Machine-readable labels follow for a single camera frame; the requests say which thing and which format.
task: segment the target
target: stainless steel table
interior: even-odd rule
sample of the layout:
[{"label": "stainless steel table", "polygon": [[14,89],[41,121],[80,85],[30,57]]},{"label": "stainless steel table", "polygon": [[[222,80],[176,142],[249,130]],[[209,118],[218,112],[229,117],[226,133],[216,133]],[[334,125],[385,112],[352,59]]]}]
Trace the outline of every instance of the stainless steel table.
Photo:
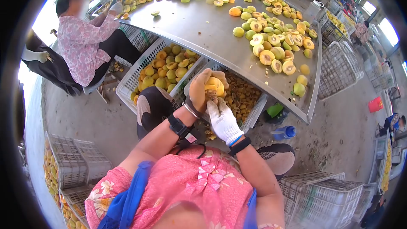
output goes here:
[{"label": "stainless steel table", "polygon": [[[279,100],[302,121],[310,124],[321,72],[322,41],[319,26],[317,26],[318,38],[313,39],[315,44],[313,58],[307,59],[302,53],[303,48],[298,52],[293,52],[294,64],[298,71],[302,64],[307,64],[311,70],[311,74],[308,76],[307,92],[299,99],[290,94],[299,72],[292,75],[275,74],[271,66],[260,63],[253,54],[253,47],[245,37],[235,37],[232,34],[235,27],[241,27],[245,22],[240,17],[228,14],[229,9],[234,6],[243,8],[254,6],[257,12],[265,12],[270,17],[274,17],[272,13],[265,10],[266,6],[260,0],[252,0],[251,3],[236,0],[235,3],[227,3],[221,7],[206,4],[205,0],[191,0],[189,3],[181,3],[179,0],[161,0],[159,2],[154,0],[138,5],[127,20],[120,21],[168,38],[219,62]],[[160,15],[153,17],[151,15],[153,11],[160,11]],[[283,15],[277,16],[277,18],[284,23],[291,23],[295,27],[292,18],[286,18]],[[265,76],[266,69],[268,69],[269,78]]]}]

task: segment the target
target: blue water bottle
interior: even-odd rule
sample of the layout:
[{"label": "blue water bottle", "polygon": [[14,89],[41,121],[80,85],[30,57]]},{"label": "blue water bottle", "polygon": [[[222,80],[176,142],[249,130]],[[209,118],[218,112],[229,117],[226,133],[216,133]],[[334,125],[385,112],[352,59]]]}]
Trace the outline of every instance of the blue water bottle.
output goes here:
[{"label": "blue water bottle", "polygon": [[275,132],[282,132],[282,133],[279,133],[279,134],[273,134],[274,139],[276,141],[281,141],[281,140],[284,140],[284,139],[293,138],[295,136],[295,133],[297,132],[297,130],[293,126],[285,126],[285,127],[281,127],[281,128],[276,129]]}]

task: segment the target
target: white work glove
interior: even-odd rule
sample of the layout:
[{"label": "white work glove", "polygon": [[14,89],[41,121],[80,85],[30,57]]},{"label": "white work glove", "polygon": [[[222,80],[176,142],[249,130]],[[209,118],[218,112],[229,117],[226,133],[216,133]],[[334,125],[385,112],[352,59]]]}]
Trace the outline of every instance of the white work glove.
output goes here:
[{"label": "white work glove", "polygon": [[244,134],[237,125],[236,118],[233,116],[231,109],[226,105],[225,100],[219,97],[218,105],[209,100],[206,102],[206,106],[213,131],[228,146]]},{"label": "white work glove", "polygon": [[121,13],[123,11],[123,4],[122,2],[117,2],[114,5],[112,5],[109,9],[109,12],[114,11],[116,14],[118,15],[119,13]]}]

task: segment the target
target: sleeve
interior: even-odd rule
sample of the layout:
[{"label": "sleeve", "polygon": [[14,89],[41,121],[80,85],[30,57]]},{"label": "sleeve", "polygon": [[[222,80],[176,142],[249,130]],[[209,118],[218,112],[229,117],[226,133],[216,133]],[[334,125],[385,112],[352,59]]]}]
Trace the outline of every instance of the sleeve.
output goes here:
[{"label": "sleeve", "polygon": [[119,22],[114,21],[114,16],[111,14],[107,15],[99,28],[83,20],[78,20],[77,26],[70,34],[70,39],[72,43],[101,43],[108,39],[118,27]]},{"label": "sleeve", "polygon": [[132,177],[122,167],[107,172],[85,200],[86,218],[91,229],[96,229],[104,218],[113,199],[129,189]]},{"label": "sleeve", "polygon": [[40,52],[30,51],[29,49],[27,49],[27,46],[24,45],[24,49],[23,49],[21,58],[26,61],[33,61],[33,60],[39,60],[39,55],[40,55]]}]

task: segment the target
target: chair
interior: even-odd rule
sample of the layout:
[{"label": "chair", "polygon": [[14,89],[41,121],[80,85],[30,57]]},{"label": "chair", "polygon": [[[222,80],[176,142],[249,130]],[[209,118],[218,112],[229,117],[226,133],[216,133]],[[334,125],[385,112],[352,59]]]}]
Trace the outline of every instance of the chair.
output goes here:
[{"label": "chair", "polygon": [[104,100],[104,102],[105,102],[106,104],[109,104],[110,101],[109,101],[109,99],[106,97],[106,94],[105,94],[103,88],[104,88],[105,85],[112,84],[112,83],[115,83],[115,82],[117,82],[117,81],[118,81],[118,79],[110,72],[110,70],[108,70],[108,71],[105,73],[105,75],[103,76],[103,78],[101,78],[100,81],[99,81],[97,84],[95,84],[95,85],[93,85],[93,86],[83,87],[83,90],[84,90],[85,95],[89,95],[89,94],[91,94],[93,91],[97,90],[97,91],[98,91],[98,94],[102,97],[102,99]]}]

